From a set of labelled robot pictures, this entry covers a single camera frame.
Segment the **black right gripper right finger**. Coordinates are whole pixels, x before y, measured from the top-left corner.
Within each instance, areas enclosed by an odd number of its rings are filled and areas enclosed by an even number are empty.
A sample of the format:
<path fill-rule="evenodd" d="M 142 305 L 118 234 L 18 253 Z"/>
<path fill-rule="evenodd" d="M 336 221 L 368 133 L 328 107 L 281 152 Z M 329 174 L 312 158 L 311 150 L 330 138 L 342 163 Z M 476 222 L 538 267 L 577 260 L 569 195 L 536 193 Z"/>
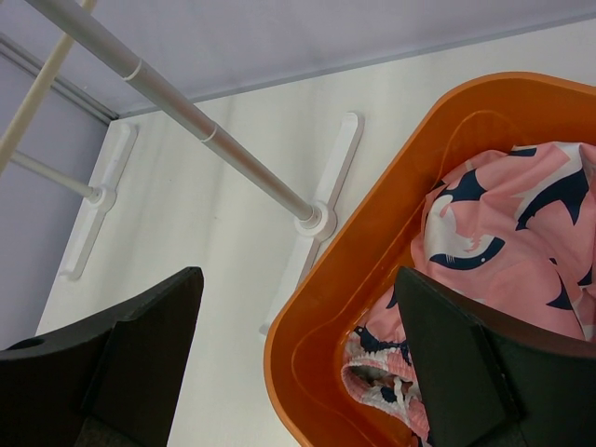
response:
<path fill-rule="evenodd" d="M 396 298 L 436 446 L 592 446 L 595 346 L 402 267 Z"/>

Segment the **wooden clothes hanger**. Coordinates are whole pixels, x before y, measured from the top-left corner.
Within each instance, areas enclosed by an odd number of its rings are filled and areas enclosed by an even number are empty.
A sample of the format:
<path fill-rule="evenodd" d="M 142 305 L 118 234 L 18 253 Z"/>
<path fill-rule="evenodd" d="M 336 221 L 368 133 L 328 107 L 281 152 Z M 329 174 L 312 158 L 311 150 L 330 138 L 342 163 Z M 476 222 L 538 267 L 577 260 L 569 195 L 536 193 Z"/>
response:
<path fill-rule="evenodd" d="M 102 112 L 101 104 L 97 104 L 82 88 L 61 74 L 61 67 L 74 44 L 74 39 L 63 32 L 46 60 L 36 65 L 33 83 L 1 137 L 1 173 L 4 173 L 11 157 L 16 154 L 27 129 L 51 90 L 96 121 L 102 124 L 111 122 L 111 116 L 105 116 Z"/>

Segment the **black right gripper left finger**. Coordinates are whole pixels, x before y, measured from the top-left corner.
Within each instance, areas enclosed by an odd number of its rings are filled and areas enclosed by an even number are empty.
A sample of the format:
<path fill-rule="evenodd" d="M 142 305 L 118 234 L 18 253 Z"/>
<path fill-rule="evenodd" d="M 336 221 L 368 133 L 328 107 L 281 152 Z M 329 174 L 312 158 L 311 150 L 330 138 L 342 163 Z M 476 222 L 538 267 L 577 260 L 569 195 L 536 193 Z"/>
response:
<path fill-rule="evenodd" d="M 167 445 L 203 287 L 187 267 L 2 350 L 2 445 Z"/>

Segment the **pink shark print shorts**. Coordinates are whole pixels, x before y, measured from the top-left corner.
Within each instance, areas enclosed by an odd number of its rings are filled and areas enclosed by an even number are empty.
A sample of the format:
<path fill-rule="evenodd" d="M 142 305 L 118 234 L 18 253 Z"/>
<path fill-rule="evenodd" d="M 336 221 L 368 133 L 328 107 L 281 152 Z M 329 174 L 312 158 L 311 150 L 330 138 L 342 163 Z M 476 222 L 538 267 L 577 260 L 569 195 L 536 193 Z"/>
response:
<path fill-rule="evenodd" d="M 595 148 L 547 142 L 480 153 L 427 195 L 415 268 L 539 328 L 595 339 Z M 386 291 L 349 334 L 342 380 L 356 401 L 431 444 L 398 293 Z"/>

